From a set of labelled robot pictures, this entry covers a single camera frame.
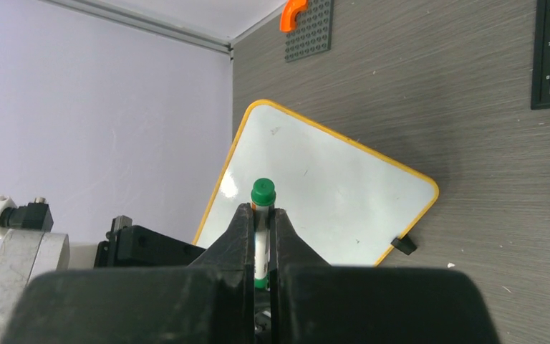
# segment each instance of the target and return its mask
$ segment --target orange curved handle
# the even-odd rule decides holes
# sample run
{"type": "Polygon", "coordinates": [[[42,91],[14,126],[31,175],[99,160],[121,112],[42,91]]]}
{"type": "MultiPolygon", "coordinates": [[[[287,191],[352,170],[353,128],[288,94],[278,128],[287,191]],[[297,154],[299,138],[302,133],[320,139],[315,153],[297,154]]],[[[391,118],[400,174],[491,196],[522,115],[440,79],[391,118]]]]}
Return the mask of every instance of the orange curved handle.
{"type": "Polygon", "coordinates": [[[279,30],[283,32],[292,32],[296,29],[296,16],[309,8],[309,0],[288,0],[281,13],[279,30]]]}

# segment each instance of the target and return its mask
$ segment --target black bracket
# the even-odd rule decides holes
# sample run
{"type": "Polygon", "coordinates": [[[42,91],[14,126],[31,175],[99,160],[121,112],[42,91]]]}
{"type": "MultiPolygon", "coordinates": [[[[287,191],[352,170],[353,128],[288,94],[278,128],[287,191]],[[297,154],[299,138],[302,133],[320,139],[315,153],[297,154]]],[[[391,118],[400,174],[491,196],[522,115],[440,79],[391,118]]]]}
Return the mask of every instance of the black bracket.
{"type": "Polygon", "coordinates": [[[408,235],[405,235],[401,239],[393,239],[391,245],[393,245],[394,248],[399,249],[401,252],[404,252],[404,254],[407,256],[416,251],[416,244],[412,241],[412,239],[410,239],[410,236],[408,235]]]}

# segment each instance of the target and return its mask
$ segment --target whiteboard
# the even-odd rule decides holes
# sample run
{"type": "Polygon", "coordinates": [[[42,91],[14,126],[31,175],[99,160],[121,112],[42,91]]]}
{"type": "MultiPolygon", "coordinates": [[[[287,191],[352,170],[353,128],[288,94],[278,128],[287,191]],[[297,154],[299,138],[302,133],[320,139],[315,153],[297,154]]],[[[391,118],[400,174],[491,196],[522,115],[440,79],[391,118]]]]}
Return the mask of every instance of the whiteboard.
{"type": "Polygon", "coordinates": [[[433,179],[268,100],[248,108],[194,243],[209,247],[258,178],[330,264],[374,265],[435,203],[433,179]]]}

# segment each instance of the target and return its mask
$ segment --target whiteboard marker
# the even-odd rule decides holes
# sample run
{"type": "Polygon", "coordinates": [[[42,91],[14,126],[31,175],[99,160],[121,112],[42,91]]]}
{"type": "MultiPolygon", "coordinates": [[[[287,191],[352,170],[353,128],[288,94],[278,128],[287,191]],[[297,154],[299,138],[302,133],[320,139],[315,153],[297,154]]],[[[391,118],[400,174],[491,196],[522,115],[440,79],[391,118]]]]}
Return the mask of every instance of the whiteboard marker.
{"type": "Polygon", "coordinates": [[[265,289],[269,278],[270,216],[275,209],[275,184],[271,179],[260,178],[251,192],[254,210],[254,287],[265,289]]]}

